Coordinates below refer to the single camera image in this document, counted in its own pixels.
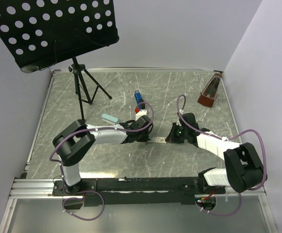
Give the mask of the staple strip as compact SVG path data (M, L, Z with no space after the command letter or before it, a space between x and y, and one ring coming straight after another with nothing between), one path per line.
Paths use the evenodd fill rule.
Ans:
M164 137L151 137L149 142L166 144Z

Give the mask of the blue black stapler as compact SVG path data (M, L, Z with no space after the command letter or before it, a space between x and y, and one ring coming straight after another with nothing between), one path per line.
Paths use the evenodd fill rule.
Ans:
M142 98L142 95L141 93L139 92L139 90L135 91L134 92L134 97L135 97L135 100L136 100L136 103L137 103L137 108L140 110L140 109L145 109L145 105L144 105L144 101L143 101L143 98Z

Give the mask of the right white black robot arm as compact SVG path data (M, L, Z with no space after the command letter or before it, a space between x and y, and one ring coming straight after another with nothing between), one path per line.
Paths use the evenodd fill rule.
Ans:
M186 113L179 116L177 122L165 138L167 143L189 144L206 150L224 163L224 168L211 167L198 174L198 188L202 193L209 193L214 187L231 187L235 192L259 189L267 180L263 163L251 143L228 141L207 128L199 128L195 116Z

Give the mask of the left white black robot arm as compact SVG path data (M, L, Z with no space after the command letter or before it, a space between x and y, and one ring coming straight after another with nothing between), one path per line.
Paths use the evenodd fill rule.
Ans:
M65 192L76 195L81 191L79 162L92 146L146 142L152 128L153 121L146 115L114 126L88 125L82 119L74 121L53 139Z

